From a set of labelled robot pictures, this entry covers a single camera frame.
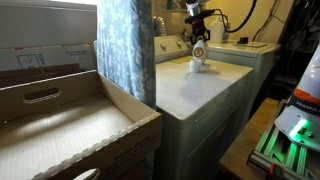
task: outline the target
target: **white appliance top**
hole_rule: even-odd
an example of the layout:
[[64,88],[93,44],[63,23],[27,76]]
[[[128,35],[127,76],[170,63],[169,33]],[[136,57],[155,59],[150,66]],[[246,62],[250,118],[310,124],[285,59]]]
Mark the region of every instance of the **white appliance top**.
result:
[[191,73],[191,59],[185,56],[156,65],[157,107],[182,123],[252,70],[207,60],[200,73]]
[[248,57],[257,57],[259,54],[267,53],[278,48],[280,48],[279,44],[263,42],[249,42],[245,45],[238,45],[235,40],[230,40],[227,43],[208,42],[209,51]]

